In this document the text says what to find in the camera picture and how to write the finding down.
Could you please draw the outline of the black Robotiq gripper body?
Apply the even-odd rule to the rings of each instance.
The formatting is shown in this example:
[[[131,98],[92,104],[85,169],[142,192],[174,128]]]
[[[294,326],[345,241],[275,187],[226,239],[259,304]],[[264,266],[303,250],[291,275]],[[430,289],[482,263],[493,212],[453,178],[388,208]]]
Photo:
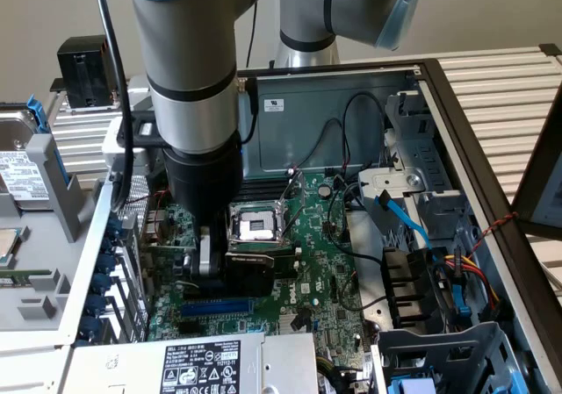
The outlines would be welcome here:
[[[172,197],[197,226],[210,226],[237,195],[242,182],[241,136],[234,132],[221,147],[205,154],[163,150]]]

